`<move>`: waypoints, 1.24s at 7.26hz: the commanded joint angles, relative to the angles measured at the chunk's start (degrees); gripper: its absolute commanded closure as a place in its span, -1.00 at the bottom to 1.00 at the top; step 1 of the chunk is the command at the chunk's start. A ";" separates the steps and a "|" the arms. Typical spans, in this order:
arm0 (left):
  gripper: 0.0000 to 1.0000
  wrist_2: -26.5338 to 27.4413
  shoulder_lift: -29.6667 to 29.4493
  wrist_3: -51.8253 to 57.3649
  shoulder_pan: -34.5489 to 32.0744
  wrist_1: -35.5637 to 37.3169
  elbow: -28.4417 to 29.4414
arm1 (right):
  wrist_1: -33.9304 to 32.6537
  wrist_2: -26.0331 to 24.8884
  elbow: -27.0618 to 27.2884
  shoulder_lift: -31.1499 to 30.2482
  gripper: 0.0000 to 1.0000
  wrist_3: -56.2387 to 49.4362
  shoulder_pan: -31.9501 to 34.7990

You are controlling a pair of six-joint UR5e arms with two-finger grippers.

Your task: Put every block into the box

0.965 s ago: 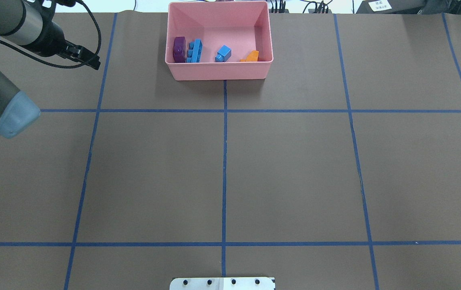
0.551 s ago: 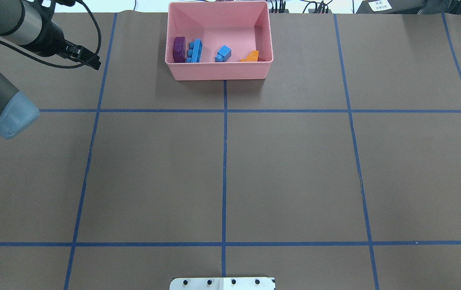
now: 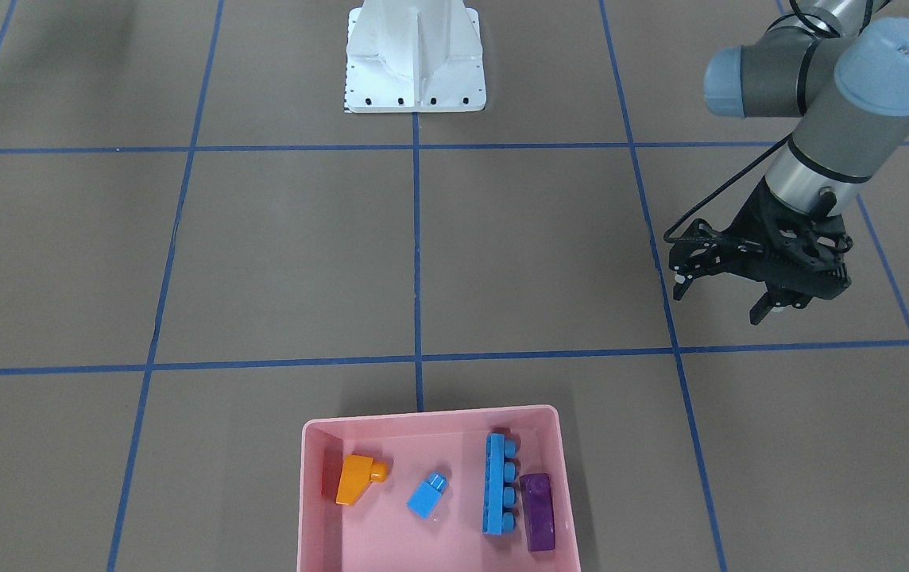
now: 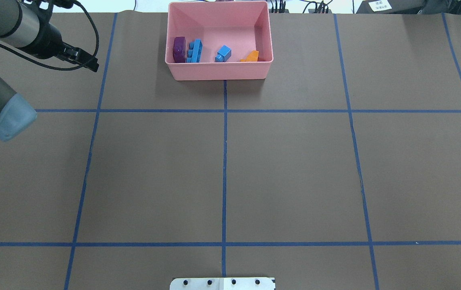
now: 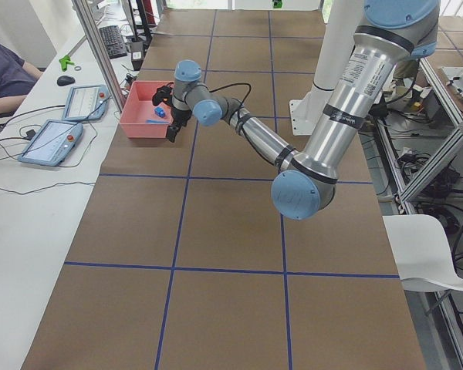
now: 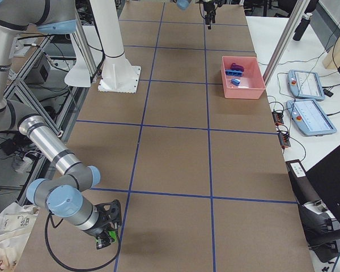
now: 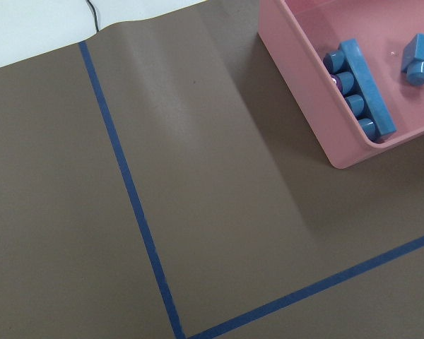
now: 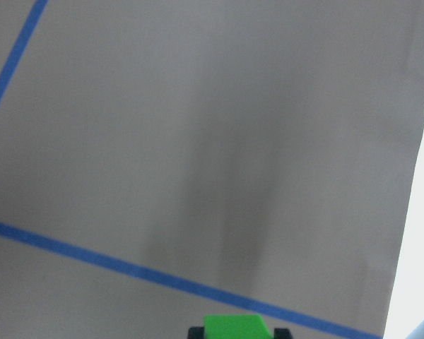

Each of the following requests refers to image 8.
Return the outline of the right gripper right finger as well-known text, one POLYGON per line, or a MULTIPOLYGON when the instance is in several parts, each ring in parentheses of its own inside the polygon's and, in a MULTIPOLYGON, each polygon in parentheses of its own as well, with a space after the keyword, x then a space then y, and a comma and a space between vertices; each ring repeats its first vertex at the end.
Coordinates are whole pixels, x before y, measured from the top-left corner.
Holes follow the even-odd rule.
POLYGON ((289 328, 275 328, 273 330, 274 339, 292 339, 292 333, 289 328))

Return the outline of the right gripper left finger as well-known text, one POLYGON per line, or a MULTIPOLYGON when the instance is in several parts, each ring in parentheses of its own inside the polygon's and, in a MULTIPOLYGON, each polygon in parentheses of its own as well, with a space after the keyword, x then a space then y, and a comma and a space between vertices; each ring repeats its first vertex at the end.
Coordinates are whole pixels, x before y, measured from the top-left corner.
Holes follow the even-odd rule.
POLYGON ((192 326, 187 332, 187 339, 204 339, 205 329, 202 326, 192 326))

